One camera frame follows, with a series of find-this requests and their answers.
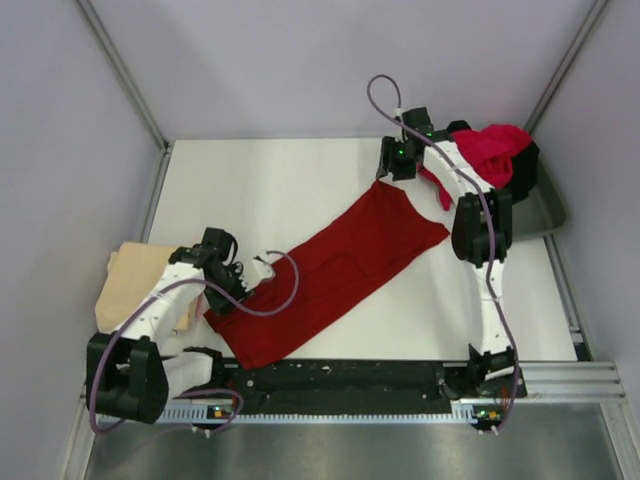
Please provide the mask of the dark red t shirt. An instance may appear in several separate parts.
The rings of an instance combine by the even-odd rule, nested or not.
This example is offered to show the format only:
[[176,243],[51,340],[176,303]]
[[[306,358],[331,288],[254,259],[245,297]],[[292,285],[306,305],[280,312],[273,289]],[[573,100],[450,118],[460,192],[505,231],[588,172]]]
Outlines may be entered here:
[[245,369],[284,359],[449,236],[407,194],[376,181],[342,215],[274,264],[274,279],[204,317]]

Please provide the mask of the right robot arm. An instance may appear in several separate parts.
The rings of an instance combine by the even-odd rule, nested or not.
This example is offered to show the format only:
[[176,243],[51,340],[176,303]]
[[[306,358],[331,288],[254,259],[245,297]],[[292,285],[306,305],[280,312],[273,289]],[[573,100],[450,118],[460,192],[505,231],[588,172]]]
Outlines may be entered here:
[[476,332],[468,345],[464,372],[446,375],[441,392],[451,399],[466,393],[490,395],[504,377],[516,372],[518,362],[502,295],[504,263],[513,240],[511,194],[477,173],[453,138],[433,128],[426,108],[405,111],[398,107],[383,116],[400,133],[383,138],[376,177],[409,180],[424,167],[455,205],[451,244],[467,273]]

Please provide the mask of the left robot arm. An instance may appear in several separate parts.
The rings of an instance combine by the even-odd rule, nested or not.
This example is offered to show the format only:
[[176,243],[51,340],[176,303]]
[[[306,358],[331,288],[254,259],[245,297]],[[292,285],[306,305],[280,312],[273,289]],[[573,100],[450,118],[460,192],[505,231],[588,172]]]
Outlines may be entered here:
[[211,310],[226,315],[273,276],[261,256],[236,260],[237,247],[230,233],[206,229],[199,243],[169,255],[159,280],[128,319],[93,335],[86,358],[86,405],[93,416],[153,424],[169,400],[187,391],[212,397],[224,390],[220,352],[190,347],[163,357],[160,349],[193,301],[204,298]]

